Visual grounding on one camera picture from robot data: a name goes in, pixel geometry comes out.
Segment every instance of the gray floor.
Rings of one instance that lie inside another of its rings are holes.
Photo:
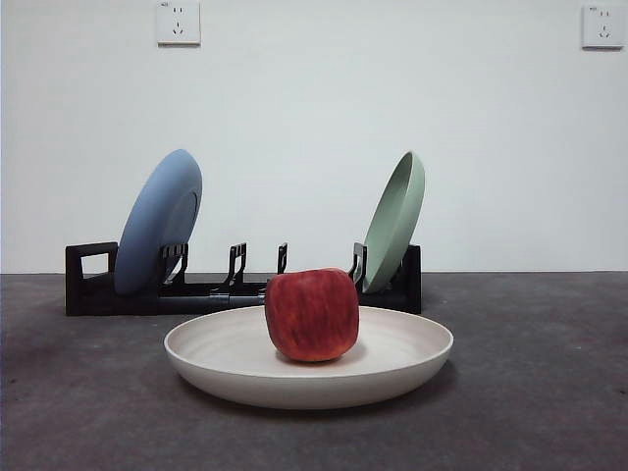
[[[628,469],[628,273],[423,284],[455,336],[432,381],[288,412],[181,380],[162,340],[188,316],[68,318],[63,276],[3,276],[2,469]]]

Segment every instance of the dish rack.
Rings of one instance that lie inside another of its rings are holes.
[[[245,306],[264,304],[266,284],[274,274],[251,274],[265,282],[244,280],[246,243],[232,245],[229,272],[219,283],[188,283],[185,280],[189,247],[186,243],[166,245],[159,253],[159,263],[148,288],[132,295],[114,290],[114,270],[118,244],[102,242],[66,247],[66,314],[68,316],[102,315],[172,315],[208,314]],[[107,272],[85,277],[81,259],[107,254]],[[361,305],[421,312],[421,247],[408,245],[403,259],[388,285],[375,293],[364,293],[368,247],[353,245],[353,263],[347,272],[353,279]],[[167,276],[167,267],[181,259],[180,269]],[[286,270],[288,244],[278,248],[277,274]]]

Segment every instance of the apple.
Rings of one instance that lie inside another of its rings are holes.
[[[338,358],[357,341],[357,291],[338,268],[277,275],[266,285],[264,308],[271,341],[293,360]]]

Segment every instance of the beige plate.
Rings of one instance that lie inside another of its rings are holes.
[[[280,355],[263,306],[198,317],[164,339],[175,369],[198,388],[281,409],[349,407],[407,393],[441,369],[452,344],[451,332],[434,321],[365,306],[357,343],[330,362],[298,363]]]

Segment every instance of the wall socket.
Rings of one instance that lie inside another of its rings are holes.
[[[160,2],[157,5],[157,44],[200,44],[200,3]]]
[[[628,9],[622,5],[582,7],[582,47],[584,49],[621,49],[626,40]]]

